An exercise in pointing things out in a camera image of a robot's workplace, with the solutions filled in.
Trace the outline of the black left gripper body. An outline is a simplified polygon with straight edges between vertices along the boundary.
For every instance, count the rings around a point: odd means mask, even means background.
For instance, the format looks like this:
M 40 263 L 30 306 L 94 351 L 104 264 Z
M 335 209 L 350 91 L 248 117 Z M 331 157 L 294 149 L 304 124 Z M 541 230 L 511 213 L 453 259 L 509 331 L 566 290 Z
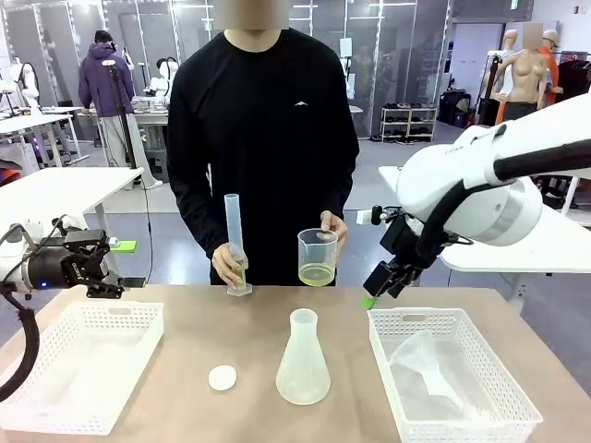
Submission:
M 26 283 L 32 290 L 68 289 L 89 280 L 105 277 L 105 249 L 70 251 L 64 247 L 65 237 L 47 237 L 33 252 L 26 266 Z

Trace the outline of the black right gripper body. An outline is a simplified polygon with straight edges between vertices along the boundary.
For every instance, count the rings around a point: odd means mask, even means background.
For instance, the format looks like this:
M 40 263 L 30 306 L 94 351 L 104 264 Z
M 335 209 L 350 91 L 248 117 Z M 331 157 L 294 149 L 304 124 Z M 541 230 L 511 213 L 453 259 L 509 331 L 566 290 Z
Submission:
M 443 246 L 438 245 L 423 255 L 416 252 L 420 235 L 410 226 L 415 221 L 416 219 L 406 215 L 395 216 L 380 240 L 380 245 L 392 255 L 387 268 L 395 275 L 419 277 L 424 270 L 433 265 L 443 251 Z

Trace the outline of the clear plastic beaker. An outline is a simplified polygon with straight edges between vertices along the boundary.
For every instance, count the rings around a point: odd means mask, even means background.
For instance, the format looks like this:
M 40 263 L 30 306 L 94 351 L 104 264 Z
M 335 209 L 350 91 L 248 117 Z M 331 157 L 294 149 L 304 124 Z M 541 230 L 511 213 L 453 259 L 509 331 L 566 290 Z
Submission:
M 334 282 L 338 236 L 320 228 L 300 232 L 298 240 L 298 277 L 305 285 L 323 287 Z

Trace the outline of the white perforated plastic basket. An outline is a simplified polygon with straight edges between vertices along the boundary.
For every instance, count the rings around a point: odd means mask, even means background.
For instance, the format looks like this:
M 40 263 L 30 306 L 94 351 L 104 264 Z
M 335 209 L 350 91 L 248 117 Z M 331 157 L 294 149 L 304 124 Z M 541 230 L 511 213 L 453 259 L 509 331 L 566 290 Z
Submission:
M 402 443 L 526 443 L 542 415 L 464 310 L 368 311 L 368 335 Z M 430 396 L 422 377 L 389 358 L 405 340 L 430 330 L 440 370 L 464 402 Z
M 107 436 L 163 336 L 163 304 L 75 302 L 41 335 L 24 384 L 0 402 L 0 428 Z

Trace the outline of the translucent plastic funnel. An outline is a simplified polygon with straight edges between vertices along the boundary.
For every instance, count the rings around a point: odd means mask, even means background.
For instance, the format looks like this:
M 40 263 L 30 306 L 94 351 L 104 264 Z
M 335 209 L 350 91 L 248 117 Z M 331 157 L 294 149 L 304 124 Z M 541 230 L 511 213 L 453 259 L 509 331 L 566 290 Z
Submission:
M 392 365 L 417 372 L 423 379 L 428 395 L 445 397 L 458 409 L 464 408 L 464 402 L 440 370 L 435 340 L 430 330 L 421 330 L 400 344 L 389 358 L 389 366 Z

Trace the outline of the translucent plastic conical flask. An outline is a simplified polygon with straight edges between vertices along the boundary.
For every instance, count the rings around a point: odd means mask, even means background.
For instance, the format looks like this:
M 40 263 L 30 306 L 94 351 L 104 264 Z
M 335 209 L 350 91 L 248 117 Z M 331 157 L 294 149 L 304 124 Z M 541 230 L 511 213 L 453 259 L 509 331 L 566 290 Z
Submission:
M 299 406 L 322 401 L 331 377 L 317 333 L 318 316 L 307 308 L 290 315 L 290 336 L 279 365 L 275 385 L 281 397 Z

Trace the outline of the clear plastic graduated cylinder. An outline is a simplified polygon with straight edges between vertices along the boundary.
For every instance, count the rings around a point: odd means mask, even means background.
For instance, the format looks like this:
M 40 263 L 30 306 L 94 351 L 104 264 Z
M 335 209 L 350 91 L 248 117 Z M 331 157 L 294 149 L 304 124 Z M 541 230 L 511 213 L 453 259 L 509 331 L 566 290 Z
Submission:
M 227 293 L 234 296 L 244 296 L 252 293 L 252 285 L 246 282 L 247 260 L 243 247 L 239 195 L 225 195 L 224 204 L 230 254 L 241 267 L 241 284 L 236 289 L 230 288 Z

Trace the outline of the white round flask cap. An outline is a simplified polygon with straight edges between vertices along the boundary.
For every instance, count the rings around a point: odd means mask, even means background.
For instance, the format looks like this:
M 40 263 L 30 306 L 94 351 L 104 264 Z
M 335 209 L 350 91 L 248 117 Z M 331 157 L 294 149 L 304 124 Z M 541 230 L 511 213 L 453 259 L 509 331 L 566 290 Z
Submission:
M 208 383 L 213 390 L 226 391 L 237 381 L 237 373 L 231 365 L 217 365 L 208 374 Z

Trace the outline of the person's right hand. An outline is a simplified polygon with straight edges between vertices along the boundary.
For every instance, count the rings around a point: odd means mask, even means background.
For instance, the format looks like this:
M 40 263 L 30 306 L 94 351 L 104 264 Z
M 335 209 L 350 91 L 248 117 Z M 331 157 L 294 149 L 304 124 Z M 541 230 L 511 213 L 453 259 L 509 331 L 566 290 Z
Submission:
M 248 260 L 243 256 L 236 261 L 229 243 L 218 246 L 212 255 L 211 264 L 218 276 L 230 287 L 237 289 L 245 283 L 244 272 L 248 269 Z

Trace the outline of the grey plastic stool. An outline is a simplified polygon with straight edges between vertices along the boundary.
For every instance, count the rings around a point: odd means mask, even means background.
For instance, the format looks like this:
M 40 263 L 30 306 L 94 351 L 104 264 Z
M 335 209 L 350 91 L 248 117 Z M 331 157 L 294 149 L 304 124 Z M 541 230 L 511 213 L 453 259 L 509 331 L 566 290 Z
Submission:
M 153 177 L 163 183 L 168 183 L 166 150 L 145 150 L 145 155 Z

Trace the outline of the white shoe rack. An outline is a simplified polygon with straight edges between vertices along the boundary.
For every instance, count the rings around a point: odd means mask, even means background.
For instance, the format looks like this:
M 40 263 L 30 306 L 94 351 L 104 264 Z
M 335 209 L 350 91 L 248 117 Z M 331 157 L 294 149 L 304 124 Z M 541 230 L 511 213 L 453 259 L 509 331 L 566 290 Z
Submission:
M 431 141 L 437 115 L 434 103 L 386 103 L 380 113 L 380 140 L 399 144 Z

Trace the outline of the black bags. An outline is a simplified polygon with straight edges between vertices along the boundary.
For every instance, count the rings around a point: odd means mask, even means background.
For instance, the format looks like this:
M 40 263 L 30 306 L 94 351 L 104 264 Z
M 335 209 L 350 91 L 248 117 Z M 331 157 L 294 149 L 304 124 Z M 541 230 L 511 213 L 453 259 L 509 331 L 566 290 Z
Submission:
M 466 128 L 472 97 L 465 90 L 444 91 L 439 98 L 438 120 L 450 126 Z

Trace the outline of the person in purple hoodie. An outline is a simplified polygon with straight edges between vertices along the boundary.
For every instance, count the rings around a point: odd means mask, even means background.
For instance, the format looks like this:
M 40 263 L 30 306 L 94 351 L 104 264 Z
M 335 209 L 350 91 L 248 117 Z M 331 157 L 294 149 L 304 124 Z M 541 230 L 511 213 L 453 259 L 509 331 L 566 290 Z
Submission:
M 114 40 L 106 30 L 95 31 L 93 43 L 81 62 L 78 97 L 84 109 L 89 110 L 94 105 L 110 163 L 128 166 L 119 105 L 125 107 L 126 114 L 134 113 L 131 105 L 133 81 L 127 63 L 116 53 Z

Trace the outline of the person in black sweater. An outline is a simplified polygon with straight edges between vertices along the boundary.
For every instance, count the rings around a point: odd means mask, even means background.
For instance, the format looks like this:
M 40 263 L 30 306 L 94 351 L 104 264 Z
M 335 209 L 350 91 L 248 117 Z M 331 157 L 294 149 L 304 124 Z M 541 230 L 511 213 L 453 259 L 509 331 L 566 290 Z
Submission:
M 167 172 L 206 175 L 227 233 L 238 194 L 246 281 L 297 286 L 298 240 L 320 228 L 328 162 L 359 150 L 337 54 L 298 30 L 250 52 L 219 33 L 176 73 Z

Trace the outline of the black clothes on rack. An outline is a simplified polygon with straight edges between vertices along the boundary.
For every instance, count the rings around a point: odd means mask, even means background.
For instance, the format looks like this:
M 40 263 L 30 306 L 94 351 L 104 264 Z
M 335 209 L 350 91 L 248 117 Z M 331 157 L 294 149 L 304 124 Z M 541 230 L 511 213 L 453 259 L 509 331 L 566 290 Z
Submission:
M 561 52 L 558 69 L 558 86 L 562 88 L 562 93 L 556 95 L 556 103 L 588 93 L 591 87 L 590 53 Z

